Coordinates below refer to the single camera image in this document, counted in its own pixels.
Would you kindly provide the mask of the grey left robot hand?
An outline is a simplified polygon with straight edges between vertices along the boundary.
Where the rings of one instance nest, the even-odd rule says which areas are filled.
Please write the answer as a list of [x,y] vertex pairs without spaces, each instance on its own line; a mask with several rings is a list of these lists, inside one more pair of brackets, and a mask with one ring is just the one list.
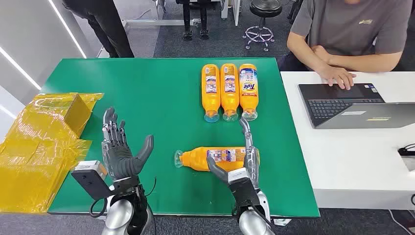
[[103,115],[102,158],[113,181],[138,176],[154,149],[154,136],[146,136],[141,150],[133,156],[125,133],[125,121],[117,122],[114,107]]

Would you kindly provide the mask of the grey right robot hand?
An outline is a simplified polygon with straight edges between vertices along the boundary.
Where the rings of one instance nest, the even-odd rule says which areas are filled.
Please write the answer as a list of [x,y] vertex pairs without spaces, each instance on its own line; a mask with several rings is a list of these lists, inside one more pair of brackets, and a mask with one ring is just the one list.
[[219,167],[215,160],[207,156],[206,161],[210,172],[212,172],[219,180],[226,185],[231,185],[242,179],[250,179],[252,186],[256,192],[260,191],[259,187],[259,151],[254,146],[253,138],[250,130],[249,122],[242,117],[239,120],[239,124],[242,126],[242,132],[245,137],[245,156],[243,167],[227,172]]

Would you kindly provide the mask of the person's right hand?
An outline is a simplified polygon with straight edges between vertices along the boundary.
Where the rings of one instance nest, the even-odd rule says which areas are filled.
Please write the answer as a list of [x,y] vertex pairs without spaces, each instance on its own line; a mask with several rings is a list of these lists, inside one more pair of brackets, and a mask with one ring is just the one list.
[[356,76],[345,70],[344,68],[332,67],[329,65],[323,66],[317,70],[317,74],[327,81],[329,86],[333,86],[334,82],[343,90],[350,90],[354,86],[353,79]]

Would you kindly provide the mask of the person's left hand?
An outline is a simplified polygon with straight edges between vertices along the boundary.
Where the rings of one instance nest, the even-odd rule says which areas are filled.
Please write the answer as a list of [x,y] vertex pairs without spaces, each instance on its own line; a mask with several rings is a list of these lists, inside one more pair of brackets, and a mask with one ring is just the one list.
[[311,47],[311,49],[321,60],[323,60],[326,64],[330,65],[332,55],[328,53],[324,47],[316,45]]

